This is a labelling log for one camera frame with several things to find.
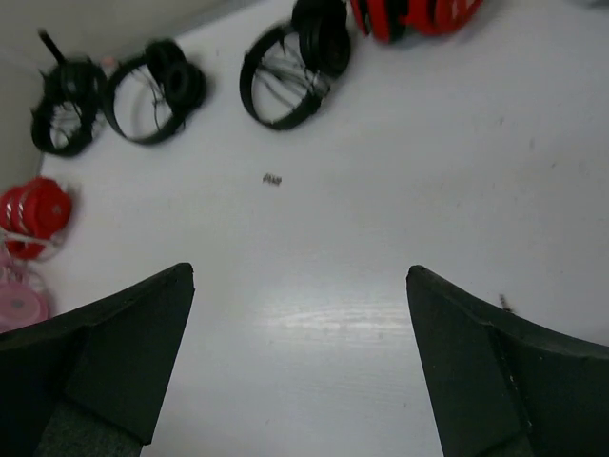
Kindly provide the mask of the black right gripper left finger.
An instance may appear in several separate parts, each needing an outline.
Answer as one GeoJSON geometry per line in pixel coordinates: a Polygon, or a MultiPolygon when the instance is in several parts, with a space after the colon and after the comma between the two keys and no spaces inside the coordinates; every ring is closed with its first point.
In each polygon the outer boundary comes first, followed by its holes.
{"type": "Polygon", "coordinates": [[[152,441],[193,297],[193,267],[178,263],[2,334],[2,455],[140,455],[152,441]]]}

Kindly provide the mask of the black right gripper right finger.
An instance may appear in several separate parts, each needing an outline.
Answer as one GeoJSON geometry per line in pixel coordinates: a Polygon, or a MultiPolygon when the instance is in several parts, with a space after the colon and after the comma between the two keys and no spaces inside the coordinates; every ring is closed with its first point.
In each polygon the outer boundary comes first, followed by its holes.
{"type": "Polygon", "coordinates": [[[422,266],[406,276],[446,456],[605,456],[608,348],[527,321],[422,266]]]}

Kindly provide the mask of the black wired headphones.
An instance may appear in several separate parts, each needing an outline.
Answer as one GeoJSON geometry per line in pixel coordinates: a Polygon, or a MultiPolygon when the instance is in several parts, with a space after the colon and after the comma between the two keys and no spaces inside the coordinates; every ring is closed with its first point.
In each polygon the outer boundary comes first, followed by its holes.
{"type": "Polygon", "coordinates": [[[259,37],[245,54],[239,80],[242,104],[253,120],[268,129],[290,130],[318,111],[331,83],[344,74],[350,62],[346,19],[344,1],[297,1],[289,20],[259,37]],[[260,117],[254,104],[254,80],[264,73],[287,89],[304,91],[300,103],[294,106],[270,89],[290,107],[287,115],[274,121],[260,117]]]}

